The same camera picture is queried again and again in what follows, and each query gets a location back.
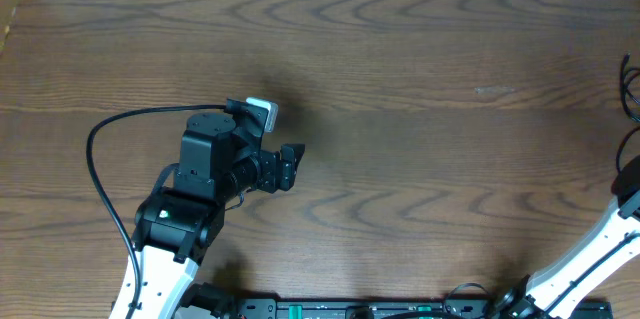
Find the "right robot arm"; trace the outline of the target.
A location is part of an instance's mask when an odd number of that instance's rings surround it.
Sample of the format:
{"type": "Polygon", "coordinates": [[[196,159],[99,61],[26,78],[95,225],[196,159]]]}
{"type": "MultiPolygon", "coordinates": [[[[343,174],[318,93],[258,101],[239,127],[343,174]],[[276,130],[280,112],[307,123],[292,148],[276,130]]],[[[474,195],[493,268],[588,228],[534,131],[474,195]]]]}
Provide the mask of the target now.
{"type": "Polygon", "coordinates": [[[639,255],[639,159],[615,178],[599,221],[567,253],[499,297],[491,318],[568,318],[611,274],[639,255]]]}

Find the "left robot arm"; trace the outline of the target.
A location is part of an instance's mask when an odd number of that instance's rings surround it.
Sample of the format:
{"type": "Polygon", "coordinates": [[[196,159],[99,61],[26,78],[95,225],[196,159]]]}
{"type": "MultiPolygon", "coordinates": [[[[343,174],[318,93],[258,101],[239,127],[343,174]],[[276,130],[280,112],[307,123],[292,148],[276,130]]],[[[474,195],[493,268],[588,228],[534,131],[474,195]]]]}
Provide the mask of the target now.
{"type": "Polygon", "coordinates": [[[266,116],[253,107],[188,119],[178,163],[162,172],[136,212],[134,256],[111,317],[173,317],[224,225],[228,202],[248,190],[293,187],[305,147],[263,150],[266,116]]]}

